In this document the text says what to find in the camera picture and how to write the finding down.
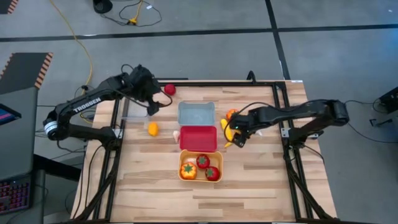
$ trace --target yellow bell pepper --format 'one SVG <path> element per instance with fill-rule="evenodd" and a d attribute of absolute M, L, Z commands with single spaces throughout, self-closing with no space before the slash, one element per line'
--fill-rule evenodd
<path fill-rule="evenodd" d="M 193 180 L 197 177 L 197 167 L 192 162 L 184 163 L 181 166 L 180 173 L 185 180 Z"/>
<path fill-rule="evenodd" d="M 148 124 L 148 134 L 150 134 L 153 137 L 159 134 L 159 127 L 157 123 L 151 122 Z"/>
<path fill-rule="evenodd" d="M 221 127 L 223 128 L 223 132 L 224 132 L 224 130 L 225 130 L 226 138 L 227 138 L 229 141 L 232 141 L 232 131 L 231 131 L 231 129 L 229 128 L 229 125 L 227 126 L 227 124 L 228 124 L 228 122 L 227 122 L 226 119 L 221 119 Z M 232 145 L 232 143 L 231 143 L 231 142 L 227 142 L 227 143 L 224 145 L 224 147 L 228 147 L 228 146 L 230 146 L 230 145 Z"/>

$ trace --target wooden tabletop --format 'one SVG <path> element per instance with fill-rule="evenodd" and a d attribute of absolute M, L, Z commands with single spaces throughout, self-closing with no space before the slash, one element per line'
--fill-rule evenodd
<path fill-rule="evenodd" d="M 291 105 L 307 100 L 303 83 L 287 81 L 286 85 Z M 167 102 L 162 95 L 157 95 L 156 99 Z M 271 87 L 177 87 L 173 101 L 172 105 L 161 108 L 150 118 L 160 127 L 157 137 L 148 135 L 144 122 L 127 122 L 111 222 L 294 221 L 278 125 L 263 130 L 263 136 L 253 135 L 243 148 L 223 147 L 226 140 L 220 119 L 229 109 L 240 109 L 254 101 L 274 105 Z M 181 101 L 215 103 L 218 150 L 224 157 L 223 178 L 218 183 L 187 182 L 178 177 L 180 148 L 172 133 L 180 128 L 177 106 Z M 112 110 L 113 101 L 99 104 L 93 126 L 109 126 Z M 294 123 L 302 126 L 309 121 L 300 119 Z M 87 148 L 78 214 L 84 207 L 88 166 L 99 145 L 100 142 L 91 141 Z M 308 140 L 307 145 L 320 151 L 317 141 Z M 325 211 L 335 217 L 322 160 L 306 149 L 301 149 L 301 155 L 309 191 Z M 91 167 L 88 201 L 98 189 L 103 157 L 104 150 L 100 149 Z M 72 216 L 81 194 L 80 184 L 81 181 Z M 306 217 L 302 194 L 299 189 L 297 192 L 302 216 Z M 103 202 L 108 198 L 108 191 L 104 198 Z M 104 211 L 105 203 L 102 203 L 100 217 L 104 217 Z"/>

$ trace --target keyboard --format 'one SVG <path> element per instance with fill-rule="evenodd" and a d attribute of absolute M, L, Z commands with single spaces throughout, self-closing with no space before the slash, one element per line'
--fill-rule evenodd
<path fill-rule="evenodd" d="M 0 215 L 29 208 L 31 179 L 30 175 L 26 175 L 0 180 Z"/>

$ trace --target computer monitor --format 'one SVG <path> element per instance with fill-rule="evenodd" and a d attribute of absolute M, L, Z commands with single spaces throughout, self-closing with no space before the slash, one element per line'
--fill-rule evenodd
<path fill-rule="evenodd" d="M 0 103 L 0 125 L 10 123 L 21 118 L 21 114 Z"/>

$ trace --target concrete floor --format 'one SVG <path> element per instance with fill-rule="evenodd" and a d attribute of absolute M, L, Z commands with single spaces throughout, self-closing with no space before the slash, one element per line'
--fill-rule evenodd
<path fill-rule="evenodd" d="M 263 0 L 147 0 L 163 21 L 152 27 L 122 27 L 101 18 L 90 0 L 54 0 L 76 34 L 118 34 L 207 29 L 270 28 Z M 398 23 L 398 2 L 388 0 L 273 0 L 278 27 L 357 26 Z M 128 2 L 115 2 L 115 16 Z M 157 14 L 142 12 L 142 21 Z M 70 35 L 48 0 L 20 1 L 11 15 L 0 15 L 0 38 Z M 372 102 L 397 86 L 398 29 L 280 33 L 291 79 L 303 80 L 310 99 Z M 157 77 L 243 79 L 253 70 L 258 79 L 283 79 L 272 33 L 214 34 L 178 37 L 136 37 L 84 40 L 93 57 L 91 85 L 117 75 L 124 63 L 143 64 Z M 88 60 L 72 40 L 0 42 L 0 64 L 13 52 L 53 52 L 54 58 L 39 91 L 39 104 L 56 105 L 73 97 L 84 84 Z M 394 123 L 372 128 L 371 107 L 348 105 L 351 124 L 374 139 L 397 141 Z M 49 108 L 38 108 L 37 129 Z M 75 118 L 77 124 L 85 124 Z M 67 139 L 62 145 L 84 145 Z M 348 126 L 328 128 L 320 138 L 333 200 L 339 218 L 348 221 L 396 223 L 398 218 L 398 147 L 368 141 Z M 53 158 L 64 154 L 54 142 L 37 138 L 35 153 Z M 58 161 L 80 162 L 78 155 Z M 68 218 L 63 206 L 76 183 L 47 176 L 46 223 Z M 71 194 L 69 206 L 73 201 Z"/>

